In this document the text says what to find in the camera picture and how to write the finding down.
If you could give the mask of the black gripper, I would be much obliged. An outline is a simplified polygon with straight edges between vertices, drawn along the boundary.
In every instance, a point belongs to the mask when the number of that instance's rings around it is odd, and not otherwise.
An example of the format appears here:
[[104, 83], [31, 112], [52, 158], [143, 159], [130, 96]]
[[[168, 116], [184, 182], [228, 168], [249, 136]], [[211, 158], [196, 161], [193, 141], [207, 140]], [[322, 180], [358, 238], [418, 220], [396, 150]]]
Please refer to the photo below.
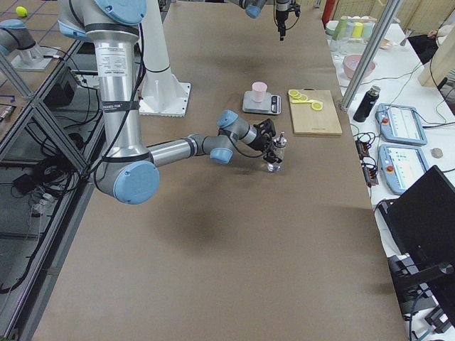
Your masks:
[[290, 13], [294, 13], [299, 18], [299, 4], [296, 1], [274, 2], [274, 21], [279, 31], [280, 41], [284, 41], [284, 32], [287, 30], [286, 21]]
[[276, 130], [271, 119], [266, 119], [258, 124], [250, 124], [248, 146], [255, 151], [260, 151], [267, 163], [281, 163], [281, 158], [274, 152], [279, 149], [279, 143], [272, 140], [275, 135]]

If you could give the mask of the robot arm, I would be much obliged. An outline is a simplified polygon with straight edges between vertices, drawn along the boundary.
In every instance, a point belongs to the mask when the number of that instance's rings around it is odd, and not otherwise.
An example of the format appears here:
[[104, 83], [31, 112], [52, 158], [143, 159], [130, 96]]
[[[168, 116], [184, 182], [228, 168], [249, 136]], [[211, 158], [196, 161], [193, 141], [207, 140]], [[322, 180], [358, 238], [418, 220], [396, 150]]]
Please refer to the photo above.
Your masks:
[[[266, 0], [239, 0], [230, 1], [232, 4], [236, 4], [245, 11], [247, 16], [250, 18], [258, 18], [262, 12], [262, 9], [267, 4]], [[297, 1], [292, 0], [276, 0], [272, 2], [274, 13], [274, 24], [277, 27], [279, 33], [279, 40], [283, 41], [286, 37], [287, 31], [295, 26], [298, 22], [301, 14], [301, 5]], [[290, 27], [287, 28], [287, 20], [289, 14], [293, 13], [296, 16], [296, 21]]]
[[226, 164], [237, 142], [266, 161], [279, 161], [273, 122], [251, 124], [230, 110], [218, 118], [215, 136], [143, 144], [140, 116], [184, 115], [191, 90], [171, 71], [155, 1], [60, 1], [58, 24], [64, 36], [95, 47], [107, 146], [90, 175], [104, 194], [130, 205], [143, 203], [159, 187], [160, 166], [204, 155]]

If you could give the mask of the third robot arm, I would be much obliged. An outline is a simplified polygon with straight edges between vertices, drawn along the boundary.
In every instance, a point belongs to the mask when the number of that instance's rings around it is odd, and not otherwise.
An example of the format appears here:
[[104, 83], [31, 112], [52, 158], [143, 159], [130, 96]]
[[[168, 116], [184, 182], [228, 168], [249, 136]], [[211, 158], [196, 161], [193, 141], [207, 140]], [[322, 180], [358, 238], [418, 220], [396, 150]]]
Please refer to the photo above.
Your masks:
[[11, 64], [16, 70], [44, 71], [50, 63], [44, 57], [46, 49], [36, 42], [25, 23], [19, 19], [7, 19], [1, 22], [1, 53], [8, 56], [15, 50], [18, 55]]

